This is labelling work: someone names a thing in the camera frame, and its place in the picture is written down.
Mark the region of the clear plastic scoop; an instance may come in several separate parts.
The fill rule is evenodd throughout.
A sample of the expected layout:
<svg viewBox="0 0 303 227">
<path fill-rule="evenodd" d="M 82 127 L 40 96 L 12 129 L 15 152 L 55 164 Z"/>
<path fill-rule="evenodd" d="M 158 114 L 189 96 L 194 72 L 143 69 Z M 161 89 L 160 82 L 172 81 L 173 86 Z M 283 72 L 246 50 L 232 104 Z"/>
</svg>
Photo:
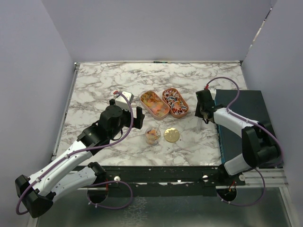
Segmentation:
<svg viewBox="0 0 303 227">
<path fill-rule="evenodd" d="M 203 124 L 203 120 L 201 118 L 199 118 L 197 121 L 197 125 L 196 125 L 197 131 L 200 131 L 202 129 L 202 124 Z"/>
</svg>

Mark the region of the pink tray of gummy candies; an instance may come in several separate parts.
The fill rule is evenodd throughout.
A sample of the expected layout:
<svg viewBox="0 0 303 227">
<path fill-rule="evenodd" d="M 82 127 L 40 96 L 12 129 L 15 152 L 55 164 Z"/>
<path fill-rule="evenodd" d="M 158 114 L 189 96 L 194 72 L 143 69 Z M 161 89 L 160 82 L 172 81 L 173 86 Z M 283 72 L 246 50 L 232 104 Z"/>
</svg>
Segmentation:
<svg viewBox="0 0 303 227">
<path fill-rule="evenodd" d="M 146 91 L 140 96 L 144 108 L 155 120 L 163 120 L 169 114 L 169 106 L 155 92 Z"/>
</svg>

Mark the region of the pink tray of lollipops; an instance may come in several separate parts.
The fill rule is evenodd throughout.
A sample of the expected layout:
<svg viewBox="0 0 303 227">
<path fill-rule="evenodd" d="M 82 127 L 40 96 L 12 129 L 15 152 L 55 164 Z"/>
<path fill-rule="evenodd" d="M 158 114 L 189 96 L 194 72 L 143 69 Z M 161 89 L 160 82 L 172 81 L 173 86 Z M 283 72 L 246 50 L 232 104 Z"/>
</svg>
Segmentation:
<svg viewBox="0 0 303 227">
<path fill-rule="evenodd" d="M 168 104 L 169 112 L 174 118 L 182 118 L 189 112 L 189 106 L 176 88 L 162 92 L 162 100 Z"/>
</svg>

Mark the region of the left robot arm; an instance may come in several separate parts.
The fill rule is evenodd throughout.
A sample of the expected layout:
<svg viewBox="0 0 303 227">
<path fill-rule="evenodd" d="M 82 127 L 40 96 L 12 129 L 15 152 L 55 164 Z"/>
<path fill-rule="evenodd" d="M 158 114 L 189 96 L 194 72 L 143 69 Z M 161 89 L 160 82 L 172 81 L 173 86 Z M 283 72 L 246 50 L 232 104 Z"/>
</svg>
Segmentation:
<svg viewBox="0 0 303 227">
<path fill-rule="evenodd" d="M 16 207 L 18 215 L 29 213 L 37 218 L 45 214 L 59 198 L 83 186 L 101 186 L 106 180 L 105 170 L 96 162 L 76 174 L 70 172 L 100 150 L 122 142 L 132 128 L 141 129 L 145 115 L 141 107 L 125 110 L 113 104 L 106 107 L 98 121 L 84 129 L 71 146 L 58 158 L 36 173 L 20 175 L 15 180 L 17 205 L 23 204 L 26 211 Z"/>
</svg>

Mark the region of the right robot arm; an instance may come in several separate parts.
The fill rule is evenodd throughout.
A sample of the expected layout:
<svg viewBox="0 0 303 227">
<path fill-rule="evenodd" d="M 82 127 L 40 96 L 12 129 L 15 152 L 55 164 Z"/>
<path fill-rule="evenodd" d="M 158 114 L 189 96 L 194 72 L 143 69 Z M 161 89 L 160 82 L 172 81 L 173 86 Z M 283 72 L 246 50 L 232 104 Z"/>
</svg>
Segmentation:
<svg viewBox="0 0 303 227">
<path fill-rule="evenodd" d="M 237 90 L 236 97 L 227 106 L 216 104 L 214 98 L 217 91 L 205 88 L 196 92 L 195 116 L 203 119 L 206 124 L 212 122 L 229 129 L 242 141 L 242 153 L 218 167 L 217 179 L 223 185 L 230 184 L 236 174 L 282 159 L 282 148 L 273 135 L 271 123 L 249 119 L 230 109 L 240 92 Z"/>
</svg>

